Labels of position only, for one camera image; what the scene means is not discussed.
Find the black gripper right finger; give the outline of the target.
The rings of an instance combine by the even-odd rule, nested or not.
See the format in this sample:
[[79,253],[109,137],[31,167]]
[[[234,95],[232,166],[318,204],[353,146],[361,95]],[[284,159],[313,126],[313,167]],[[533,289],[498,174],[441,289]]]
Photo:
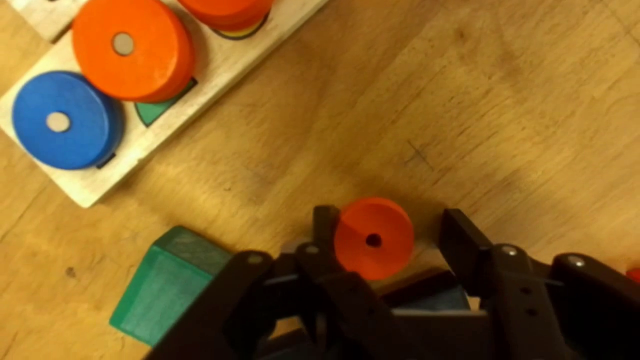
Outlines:
[[563,252],[541,264],[455,208],[441,214],[437,247],[489,314],[505,360],[640,360],[640,288],[603,262]]

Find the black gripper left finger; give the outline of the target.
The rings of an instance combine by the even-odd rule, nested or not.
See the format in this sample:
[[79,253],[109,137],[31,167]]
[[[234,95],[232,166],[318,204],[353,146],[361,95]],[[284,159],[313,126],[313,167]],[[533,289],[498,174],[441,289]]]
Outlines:
[[232,256],[144,360],[252,360],[280,318],[299,315],[311,344],[341,342],[373,360],[425,360],[390,307],[332,253],[335,206],[316,206],[311,240],[271,257]]

